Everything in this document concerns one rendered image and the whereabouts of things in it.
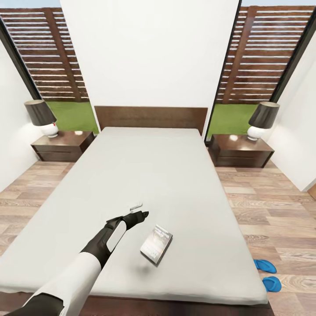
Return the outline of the sandal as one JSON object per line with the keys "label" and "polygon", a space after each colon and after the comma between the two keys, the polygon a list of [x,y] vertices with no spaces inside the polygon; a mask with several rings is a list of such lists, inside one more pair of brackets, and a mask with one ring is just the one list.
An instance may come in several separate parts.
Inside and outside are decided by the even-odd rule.
{"label": "sandal", "polygon": [[275,266],[267,260],[254,260],[256,268],[268,273],[276,273]]}
{"label": "sandal", "polygon": [[281,290],[281,283],[275,276],[263,278],[262,282],[266,287],[267,292],[279,292]]}

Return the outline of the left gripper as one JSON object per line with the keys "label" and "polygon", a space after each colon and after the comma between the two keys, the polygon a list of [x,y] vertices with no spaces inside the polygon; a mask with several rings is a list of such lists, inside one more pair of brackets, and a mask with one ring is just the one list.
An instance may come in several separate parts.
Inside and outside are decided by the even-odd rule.
{"label": "left gripper", "polygon": [[124,217],[128,217],[130,218],[132,225],[130,228],[134,227],[136,224],[139,224],[141,222],[144,222],[144,219],[147,218],[147,216],[149,215],[149,211],[147,212],[135,212],[135,213],[131,213],[128,215],[125,215]]}

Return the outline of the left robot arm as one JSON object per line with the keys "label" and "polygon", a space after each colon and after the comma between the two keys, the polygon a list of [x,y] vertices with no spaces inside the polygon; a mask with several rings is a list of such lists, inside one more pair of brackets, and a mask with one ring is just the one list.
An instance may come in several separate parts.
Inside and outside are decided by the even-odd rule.
{"label": "left robot arm", "polygon": [[133,210],[141,201],[125,206],[125,216],[107,220],[104,228],[54,278],[17,309],[4,316],[78,316],[99,274],[126,231],[144,222],[147,212]]}

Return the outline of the hardback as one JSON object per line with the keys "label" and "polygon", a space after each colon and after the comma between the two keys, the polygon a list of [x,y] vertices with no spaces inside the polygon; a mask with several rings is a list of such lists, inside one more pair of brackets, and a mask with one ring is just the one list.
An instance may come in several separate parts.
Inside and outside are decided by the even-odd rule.
{"label": "hardback", "polygon": [[172,234],[167,232],[161,226],[156,225],[140,248],[140,252],[157,265],[172,237]]}

